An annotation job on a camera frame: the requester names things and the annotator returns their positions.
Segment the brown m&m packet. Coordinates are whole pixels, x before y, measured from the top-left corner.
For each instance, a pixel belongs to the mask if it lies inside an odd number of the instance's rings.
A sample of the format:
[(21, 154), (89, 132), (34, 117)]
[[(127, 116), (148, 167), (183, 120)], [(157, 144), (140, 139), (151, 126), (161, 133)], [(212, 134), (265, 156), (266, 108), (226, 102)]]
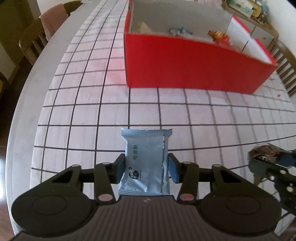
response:
[(248, 160), (250, 161), (254, 158), (257, 158), (261, 161), (275, 163), (276, 161), (279, 161), (284, 154), (289, 154), (289, 151), (267, 143), (266, 145), (256, 146), (250, 150), (248, 152)]

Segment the light blue pastry packet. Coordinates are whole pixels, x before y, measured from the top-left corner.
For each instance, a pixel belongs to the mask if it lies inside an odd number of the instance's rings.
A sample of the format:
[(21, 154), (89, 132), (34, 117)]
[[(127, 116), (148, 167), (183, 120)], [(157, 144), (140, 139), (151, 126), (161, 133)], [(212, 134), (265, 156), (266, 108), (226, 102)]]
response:
[(119, 195), (170, 195), (168, 143), (172, 130), (121, 130), (126, 142)]

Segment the red chip bag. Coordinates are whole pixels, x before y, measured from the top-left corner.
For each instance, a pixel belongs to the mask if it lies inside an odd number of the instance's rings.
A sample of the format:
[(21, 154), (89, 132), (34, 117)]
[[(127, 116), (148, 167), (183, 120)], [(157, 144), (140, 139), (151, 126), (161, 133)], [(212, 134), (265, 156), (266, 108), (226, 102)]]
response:
[(213, 42), (217, 45), (230, 45), (230, 37), (220, 31), (209, 30), (208, 36), (213, 39)]

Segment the white grid tablecloth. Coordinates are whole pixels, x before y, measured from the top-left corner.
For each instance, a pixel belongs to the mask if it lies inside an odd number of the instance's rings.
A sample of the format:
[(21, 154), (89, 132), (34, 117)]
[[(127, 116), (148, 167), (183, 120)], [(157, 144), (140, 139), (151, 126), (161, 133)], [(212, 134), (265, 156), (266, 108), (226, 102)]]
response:
[(172, 129), (169, 151), (202, 168), (221, 164), (253, 181), (248, 152), (271, 143), (295, 149), (295, 108), (271, 75), (255, 94), (130, 89), (125, 85), (127, 1), (100, 1), (63, 53), (45, 91), (30, 186), (65, 168), (113, 162), (125, 150), (122, 128)]

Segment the wooden slatted chair right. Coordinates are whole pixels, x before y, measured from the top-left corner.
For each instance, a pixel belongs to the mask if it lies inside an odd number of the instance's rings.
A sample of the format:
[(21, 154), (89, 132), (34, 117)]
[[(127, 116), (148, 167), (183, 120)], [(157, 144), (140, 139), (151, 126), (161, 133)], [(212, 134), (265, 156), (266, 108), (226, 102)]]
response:
[(277, 63), (276, 72), (279, 75), (289, 97), (295, 95), (295, 65), (293, 53), (279, 39), (273, 39), (268, 51)]

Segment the red white cardboard box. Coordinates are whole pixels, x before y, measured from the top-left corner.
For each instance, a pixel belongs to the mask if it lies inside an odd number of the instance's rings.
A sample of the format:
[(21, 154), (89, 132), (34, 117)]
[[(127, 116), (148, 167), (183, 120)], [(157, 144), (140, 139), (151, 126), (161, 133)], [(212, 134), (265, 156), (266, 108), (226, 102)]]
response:
[[(154, 32), (140, 34), (138, 22)], [(184, 27), (192, 36), (170, 34)], [(209, 30), (226, 33), (217, 45)], [(266, 47), (236, 16), (196, 1), (129, 1), (125, 18), (126, 84), (130, 88), (190, 88), (252, 94), (276, 70)]]

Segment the white wooden sideboard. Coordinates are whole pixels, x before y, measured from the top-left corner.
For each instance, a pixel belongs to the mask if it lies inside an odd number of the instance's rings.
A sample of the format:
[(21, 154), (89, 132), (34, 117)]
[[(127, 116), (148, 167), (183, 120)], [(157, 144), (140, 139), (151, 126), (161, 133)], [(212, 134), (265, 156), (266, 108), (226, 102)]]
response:
[(253, 18), (247, 18), (240, 12), (229, 7), (230, 1), (222, 1), (222, 8), (224, 8), (229, 13), (235, 15), (244, 25), (250, 30), (250, 35), (254, 39), (259, 39), (264, 46), (268, 47), (273, 39), (279, 37), (277, 30), (270, 24), (260, 24), (257, 20)]

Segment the teal wrapped candy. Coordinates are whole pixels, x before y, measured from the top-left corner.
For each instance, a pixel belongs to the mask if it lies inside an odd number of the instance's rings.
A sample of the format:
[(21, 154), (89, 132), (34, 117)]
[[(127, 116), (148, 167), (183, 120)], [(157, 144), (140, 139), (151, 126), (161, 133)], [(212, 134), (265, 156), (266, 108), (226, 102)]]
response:
[(181, 27), (179, 29), (174, 29), (171, 28), (169, 30), (170, 34), (172, 34), (173, 36), (179, 36), (179, 37), (188, 37), (188, 36), (192, 36), (193, 33), (186, 30), (184, 27)]

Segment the pale yellow snack bag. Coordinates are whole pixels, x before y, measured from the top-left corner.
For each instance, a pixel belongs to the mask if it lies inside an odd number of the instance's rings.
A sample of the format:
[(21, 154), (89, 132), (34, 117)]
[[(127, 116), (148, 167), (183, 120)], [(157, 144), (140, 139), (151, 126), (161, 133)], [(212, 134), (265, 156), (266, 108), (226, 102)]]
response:
[(144, 22), (138, 22), (138, 32), (140, 34), (150, 34), (152, 35), (154, 32), (151, 30), (151, 28), (145, 24)]

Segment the wooden chair with pink cloth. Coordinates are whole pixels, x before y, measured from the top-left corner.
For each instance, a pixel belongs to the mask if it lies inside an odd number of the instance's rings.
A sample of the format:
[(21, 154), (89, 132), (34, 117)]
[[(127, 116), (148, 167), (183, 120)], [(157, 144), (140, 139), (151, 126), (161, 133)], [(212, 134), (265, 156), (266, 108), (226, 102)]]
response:
[(41, 14), (38, 19), (21, 34), (19, 46), (24, 56), (34, 65), (48, 42), (69, 18), (72, 12), (82, 5), (81, 1), (58, 4)]

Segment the tissue box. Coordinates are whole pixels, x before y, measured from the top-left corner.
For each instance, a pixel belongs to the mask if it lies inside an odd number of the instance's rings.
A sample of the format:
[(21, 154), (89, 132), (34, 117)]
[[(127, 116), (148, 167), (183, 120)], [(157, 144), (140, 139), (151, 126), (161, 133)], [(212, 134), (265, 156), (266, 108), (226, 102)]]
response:
[(228, 1), (229, 7), (233, 8), (234, 10), (240, 12), (244, 15), (252, 15), (253, 13), (253, 6), (247, 0), (229, 0)]

